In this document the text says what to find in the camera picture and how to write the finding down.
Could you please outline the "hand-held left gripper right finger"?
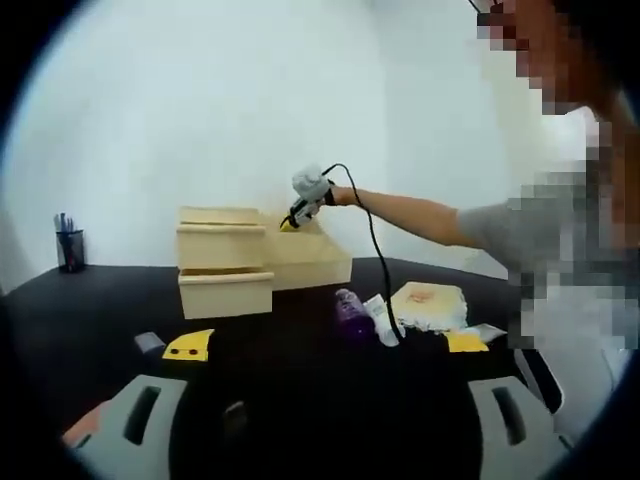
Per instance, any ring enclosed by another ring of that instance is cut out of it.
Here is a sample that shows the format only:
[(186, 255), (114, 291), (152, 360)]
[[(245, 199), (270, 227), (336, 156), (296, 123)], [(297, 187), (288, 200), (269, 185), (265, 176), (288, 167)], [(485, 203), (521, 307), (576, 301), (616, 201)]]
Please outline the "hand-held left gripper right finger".
[(469, 390), (479, 426), (481, 479), (540, 479), (571, 448), (556, 432), (563, 394), (535, 350), (499, 338), (449, 335), (449, 361)]

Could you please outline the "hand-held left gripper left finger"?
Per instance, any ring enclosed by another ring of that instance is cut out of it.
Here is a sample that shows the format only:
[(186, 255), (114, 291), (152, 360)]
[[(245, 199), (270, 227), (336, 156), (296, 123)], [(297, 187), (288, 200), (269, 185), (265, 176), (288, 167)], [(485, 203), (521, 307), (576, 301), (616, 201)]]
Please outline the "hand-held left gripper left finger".
[(134, 337), (149, 368), (102, 410), (99, 429), (70, 447), (97, 479), (181, 479), (215, 430), (206, 390), (209, 343), (215, 330), (183, 333), (167, 342), (154, 332)]

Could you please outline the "person's right hand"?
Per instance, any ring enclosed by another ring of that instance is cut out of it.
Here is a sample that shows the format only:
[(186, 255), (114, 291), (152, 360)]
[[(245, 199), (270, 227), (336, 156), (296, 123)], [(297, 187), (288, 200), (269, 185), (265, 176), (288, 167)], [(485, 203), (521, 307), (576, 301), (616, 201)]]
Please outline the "person's right hand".
[(354, 195), (350, 187), (344, 187), (329, 182), (329, 190), (324, 195), (324, 203), (327, 206), (350, 206), (354, 204)]

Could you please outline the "person's left hand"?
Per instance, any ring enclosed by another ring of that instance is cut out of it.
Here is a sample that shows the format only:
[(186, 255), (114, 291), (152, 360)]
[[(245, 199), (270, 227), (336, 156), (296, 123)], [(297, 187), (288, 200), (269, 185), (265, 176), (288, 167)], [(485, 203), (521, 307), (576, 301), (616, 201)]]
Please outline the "person's left hand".
[(70, 447), (78, 444), (83, 438), (95, 433), (99, 429), (102, 410), (108, 401), (102, 402), (82, 416), (62, 436), (64, 443)]

